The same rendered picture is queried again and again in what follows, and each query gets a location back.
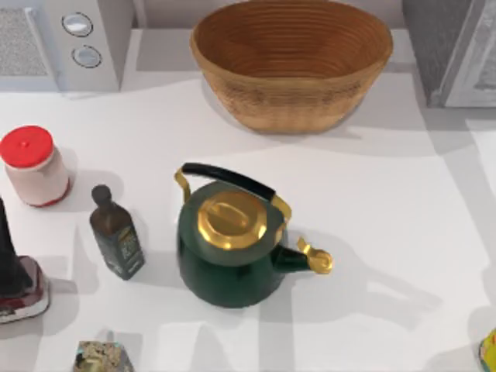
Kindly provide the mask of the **green and gold kettle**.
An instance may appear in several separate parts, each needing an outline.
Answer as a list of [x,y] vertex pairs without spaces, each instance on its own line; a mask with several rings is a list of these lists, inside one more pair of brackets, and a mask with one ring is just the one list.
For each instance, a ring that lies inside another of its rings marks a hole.
[[188,289],[223,308],[245,308],[271,296],[286,274],[329,274],[332,256],[298,239],[288,248],[291,207],[246,175],[185,163],[174,175],[184,202],[177,226],[177,264]]

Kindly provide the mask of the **brown woven basket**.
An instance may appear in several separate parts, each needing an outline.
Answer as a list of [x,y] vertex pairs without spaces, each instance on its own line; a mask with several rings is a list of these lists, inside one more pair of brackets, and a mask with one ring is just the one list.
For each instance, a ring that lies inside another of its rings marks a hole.
[[191,51],[209,87],[259,133],[331,129],[363,100],[393,51],[378,17],[332,0],[247,0],[193,29]]

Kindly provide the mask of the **dark glass bottle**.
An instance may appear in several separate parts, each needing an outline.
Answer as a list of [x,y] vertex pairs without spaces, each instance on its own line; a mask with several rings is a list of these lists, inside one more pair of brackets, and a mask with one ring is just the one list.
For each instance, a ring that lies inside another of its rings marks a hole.
[[91,190],[97,208],[90,225],[107,268],[127,281],[145,264],[133,219],[129,212],[113,201],[110,188],[98,184]]

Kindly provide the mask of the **round microwave knob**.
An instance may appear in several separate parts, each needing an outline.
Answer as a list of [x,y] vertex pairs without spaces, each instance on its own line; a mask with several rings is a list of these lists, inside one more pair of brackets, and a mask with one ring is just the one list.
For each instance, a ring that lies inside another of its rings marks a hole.
[[81,12],[64,15],[61,24],[67,33],[75,37],[87,37],[94,28],[91,19]]
[[102,63],[102,55],[93,46],[84,45],[71,52],[73,61],[80,67],[92,69]]

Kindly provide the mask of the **white jar with red lid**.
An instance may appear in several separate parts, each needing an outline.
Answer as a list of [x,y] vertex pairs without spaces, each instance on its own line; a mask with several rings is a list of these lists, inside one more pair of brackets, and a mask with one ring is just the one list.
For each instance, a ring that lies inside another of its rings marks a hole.
[[0,157],[19,198],[35,208],[54,205],[71,189],[71,178],[50,132],[20,126],[0,140]]

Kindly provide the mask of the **mottled olive box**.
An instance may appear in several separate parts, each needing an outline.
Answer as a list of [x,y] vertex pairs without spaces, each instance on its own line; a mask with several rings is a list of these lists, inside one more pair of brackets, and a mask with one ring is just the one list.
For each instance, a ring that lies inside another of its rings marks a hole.
[[125,347],[116,342],[81,341],[72,372],[136,372]]

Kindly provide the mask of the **pale microwave oven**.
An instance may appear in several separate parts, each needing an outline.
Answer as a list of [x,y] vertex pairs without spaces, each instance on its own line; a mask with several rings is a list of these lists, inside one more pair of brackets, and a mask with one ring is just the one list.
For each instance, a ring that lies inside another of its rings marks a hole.
[[[62,17],[75,12],[91,19],[89,36],[64,30]],[[0,0],[0,92],[119,91],[135,21],[134,0]],[[73,61],[84,45],[102,55],[98,67]]]

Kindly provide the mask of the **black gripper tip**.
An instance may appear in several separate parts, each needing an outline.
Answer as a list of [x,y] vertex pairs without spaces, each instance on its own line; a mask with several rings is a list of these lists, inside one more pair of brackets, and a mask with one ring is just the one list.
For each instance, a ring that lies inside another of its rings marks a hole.
[[0,197],[0,298],[18,297],[24,291],[24,273],[12,244],[5,206]]

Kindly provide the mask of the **yellow and green object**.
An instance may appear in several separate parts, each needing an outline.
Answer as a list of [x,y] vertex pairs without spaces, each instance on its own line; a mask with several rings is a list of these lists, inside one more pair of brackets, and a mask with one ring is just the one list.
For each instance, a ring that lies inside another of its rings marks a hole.
[[478,356],[484,372],[496,372],[496,328],[481,341]]

